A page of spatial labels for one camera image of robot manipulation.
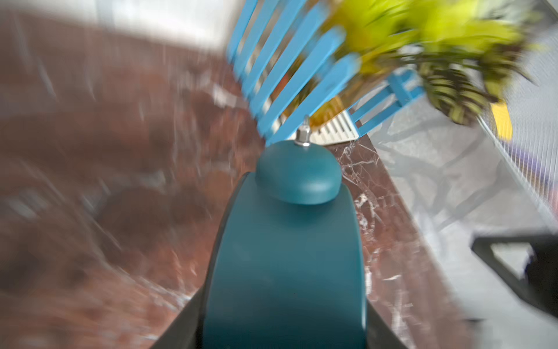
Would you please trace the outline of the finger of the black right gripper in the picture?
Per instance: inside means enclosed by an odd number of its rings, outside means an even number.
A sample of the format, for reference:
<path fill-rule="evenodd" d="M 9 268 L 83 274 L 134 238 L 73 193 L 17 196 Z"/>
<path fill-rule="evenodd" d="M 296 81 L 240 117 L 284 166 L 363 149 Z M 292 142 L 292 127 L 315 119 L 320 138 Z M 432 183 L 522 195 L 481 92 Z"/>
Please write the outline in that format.
<path fill-rule="evenodd" d="M 496 247 L 525 247 L 527 260 L 513 268 Z M 524 303 L 557 317 L 557 234 L 475 236 L 471 250 Z"/>

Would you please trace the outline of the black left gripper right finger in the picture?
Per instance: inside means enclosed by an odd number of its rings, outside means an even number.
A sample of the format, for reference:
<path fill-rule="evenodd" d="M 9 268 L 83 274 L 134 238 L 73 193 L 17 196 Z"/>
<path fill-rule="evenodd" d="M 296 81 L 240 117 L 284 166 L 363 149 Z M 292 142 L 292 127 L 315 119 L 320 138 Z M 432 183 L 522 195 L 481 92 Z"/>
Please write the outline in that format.
<path fill-rule="evenodd" d="M 366 316 L 367 349 L 407 349 L 368 300 L 366 301 Z"/>

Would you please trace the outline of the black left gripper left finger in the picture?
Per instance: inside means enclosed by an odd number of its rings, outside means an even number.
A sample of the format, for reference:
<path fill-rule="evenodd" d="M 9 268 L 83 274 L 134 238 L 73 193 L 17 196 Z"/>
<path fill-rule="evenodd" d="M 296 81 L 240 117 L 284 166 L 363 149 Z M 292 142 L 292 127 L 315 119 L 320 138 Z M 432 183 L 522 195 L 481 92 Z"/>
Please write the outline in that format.
<path fill-rule="evenodd" d="M 201 348 L 198 340 L 204 288 L 200 288 L 186 304 L 169 328 L 151 346 L 151 349 Z"/>

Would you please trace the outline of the teal alarm clock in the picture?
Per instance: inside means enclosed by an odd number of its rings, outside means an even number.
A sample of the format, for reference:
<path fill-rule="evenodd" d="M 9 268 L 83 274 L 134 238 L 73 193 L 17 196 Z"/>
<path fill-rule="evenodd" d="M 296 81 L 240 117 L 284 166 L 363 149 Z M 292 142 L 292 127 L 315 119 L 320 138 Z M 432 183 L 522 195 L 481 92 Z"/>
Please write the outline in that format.
<path fill-rule="evenodd" d="M 267 147 L 235 188 L 203 291 L 199 348 L 364 348 L 366 296 L 355 205 L 333 154 Z"/>

